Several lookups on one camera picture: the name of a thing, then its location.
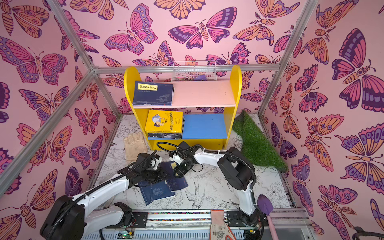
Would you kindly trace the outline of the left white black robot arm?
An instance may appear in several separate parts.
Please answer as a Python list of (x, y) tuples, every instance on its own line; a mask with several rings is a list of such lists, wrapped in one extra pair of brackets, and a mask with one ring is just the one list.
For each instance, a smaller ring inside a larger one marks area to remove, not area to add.
[(105, 227), (128, 227), (134, 221), (133, 210), (118, 202), (103, 210), (99, 207), (141, 181), (156, 183), (167, 177), (156, 152), (138, 154), (137, 160), (119, 170), (111, 179), (75, 196), (62, 196), (52, 206), (40, 235), (46, 240), (80, 240)]

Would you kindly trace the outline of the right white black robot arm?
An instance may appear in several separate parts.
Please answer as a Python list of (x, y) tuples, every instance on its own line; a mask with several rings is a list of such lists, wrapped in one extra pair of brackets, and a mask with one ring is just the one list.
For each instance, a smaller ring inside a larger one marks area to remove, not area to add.
[(195, 165), (211, 165), (221, 170), (228, 184), (239, 199), (239, 220), (247, 227), (265, 227), (265, 217), (255, 199), (254, 185), (257, 177), (255, 168), (242, 153), (231, 147), (227, 151), (208, 150), (201, 145), (189, 146), (182, 142), (169, 151), (176, 163), (174, 175), (183, 177)]

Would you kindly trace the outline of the dark blue thread-bound book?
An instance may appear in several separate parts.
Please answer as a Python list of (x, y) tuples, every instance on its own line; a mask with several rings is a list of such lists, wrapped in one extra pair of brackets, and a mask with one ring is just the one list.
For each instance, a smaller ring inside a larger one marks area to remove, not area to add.
[(141, 181), (139, 183), (139, 189), (142, 193), (146, 206), (154, 201), (175, 196), (175, 193), (171, 191), (165, 180), (156, 184), (150, 184), (147, 181)]

